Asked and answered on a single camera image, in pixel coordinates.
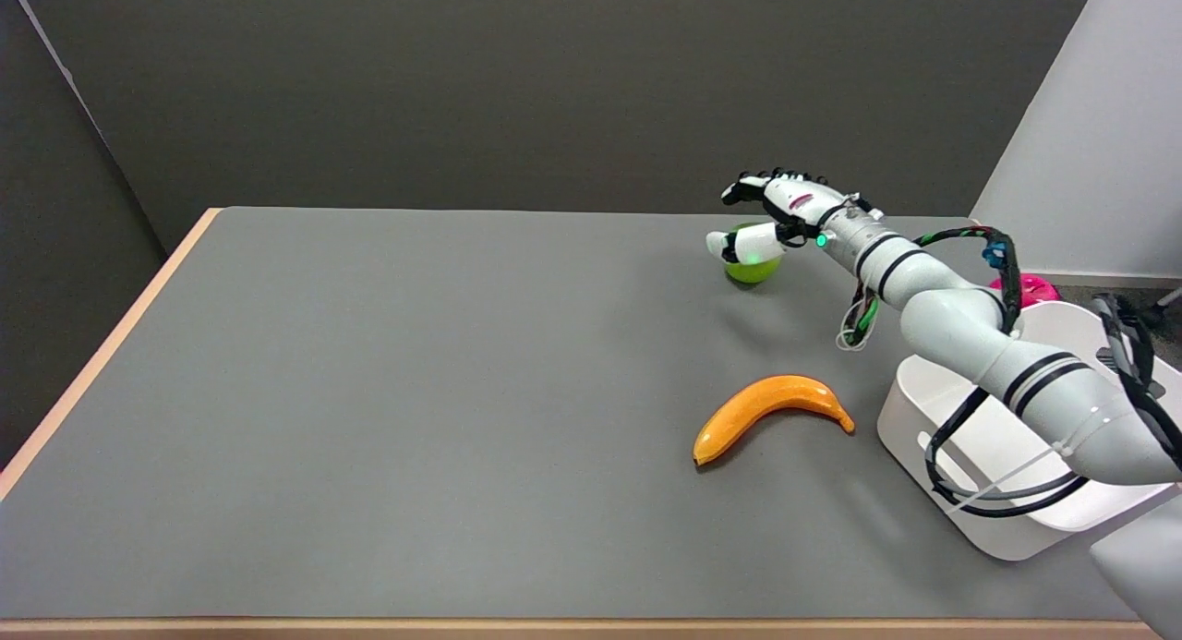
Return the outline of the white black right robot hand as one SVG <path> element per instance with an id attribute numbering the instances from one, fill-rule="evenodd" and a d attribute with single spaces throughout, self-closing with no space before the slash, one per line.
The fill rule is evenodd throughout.
<path id="1" fill-rule="evenodd" d="M 824 177 L 778 168 L 756 175 L 743 173 L 721 194 L 723 205 L 756 203 L 771 218 L 730 232 L 710 232 L 706 248 L 726 264 L 752 266 L 777 260 L 810 240 L 823 246 L 833 235 L 837 215 L 882 219 L 883 213 L 858 193 L 843 194 Z"/>

